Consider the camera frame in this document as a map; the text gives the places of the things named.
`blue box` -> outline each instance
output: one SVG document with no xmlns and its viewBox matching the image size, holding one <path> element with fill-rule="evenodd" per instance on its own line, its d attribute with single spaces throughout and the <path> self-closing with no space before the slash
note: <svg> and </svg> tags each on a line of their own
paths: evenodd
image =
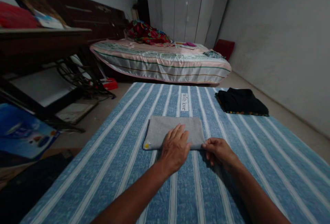
<svg viewBox="0 0 330 224">
<path fill-rule="evenodd" d="M 25 110 L 0 104 L 0 150 L 38 160 L 59 132 Z"/>
</svg>

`wooden bed frame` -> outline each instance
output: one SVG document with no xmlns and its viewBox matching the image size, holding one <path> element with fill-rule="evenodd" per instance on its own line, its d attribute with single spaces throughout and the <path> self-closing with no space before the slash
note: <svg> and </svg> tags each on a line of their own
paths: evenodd
<svg viewBox="0 0 330 224">
<path fill-rule="evenodd" d="M 125 18 L 125 13 L 121 10 L 91 0 L 47 0 L 51 7 L 63 18 L 70 27 L 89 28 L 92 33 L 86 36 L 87 46 L 83 46 L 81 51 L 95 74 L 103 78 L 99 65 L 107 77 L 115 78 L 119 82 L 152 82 L 174 85 L 206 85 L 209 84 L 184 84 L 166 83 L 158 80 L 141 79 L 119 73 L 109 66 L 99 61 L 90 51 L 89 46 L 101 40 L 119 40 L 125 38 L 124 29 L 129 21 Z"/>
</svg>

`hand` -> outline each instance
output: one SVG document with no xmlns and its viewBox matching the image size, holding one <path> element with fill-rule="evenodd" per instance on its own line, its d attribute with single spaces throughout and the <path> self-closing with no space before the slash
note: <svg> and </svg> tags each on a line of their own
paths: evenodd
<svg viewBox="0 0 330 224">
<path fill-rule="evenodd" d="M 185 163 L 190 151 L 191 143 L 187 143 L 189 131 L 184 131 L 185 125 L 178 124 L 170 130 L 164 143 L 160 162 L 163 163 L 163 171 L 168 177 L 178 171 Z"/>
<path fill-rule="evenodd" d="M 202 147 L 206 150 L 206 158 L 211 166 L 215 163 L 223 164 L 224 168 L 231 172 L 234 168 L 243 165 L 224 139 L 209 138 Z"/>
</svg>

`striped bedspread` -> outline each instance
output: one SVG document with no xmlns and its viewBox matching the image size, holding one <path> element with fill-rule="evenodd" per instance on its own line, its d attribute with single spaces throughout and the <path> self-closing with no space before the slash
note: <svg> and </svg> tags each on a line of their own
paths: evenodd
<svg viewBox="0 0 330 224">
<path fill-rule="evenodd" d="M 106 40 L 93 44 L 91 51 L 110 68 L 133 77 L 182 83 L 219 83 L 231 72 L 223 58 L 203 54 L 209 51 L 197 44 L 194 50 L 157 47 L 126 40 Z"/>
<path fill-rule="evenodd" d="M 199 117 L 228 141 L 292 223 L 330 223 L 330 167 L 273 117 L 224 113 L 215 88 L 135 83 L 22 223 L 89 223 L 157 159 L 142 149 L 151 115 Z M 188 109 L 181 111 L 182 93 Z M 250 223 L 231 176 L 191 151 L 138 223 Z"/>
</svg>

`gray wall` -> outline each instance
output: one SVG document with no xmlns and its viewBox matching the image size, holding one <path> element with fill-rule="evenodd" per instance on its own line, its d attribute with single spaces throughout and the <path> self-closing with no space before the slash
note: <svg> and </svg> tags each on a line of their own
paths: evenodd
<svg viewBox="0 0 330 224">
<path fill-rule="evenodd" d="M 235 72 L 330 137 L 330 0 L 229 0 Z"/>
</svg>

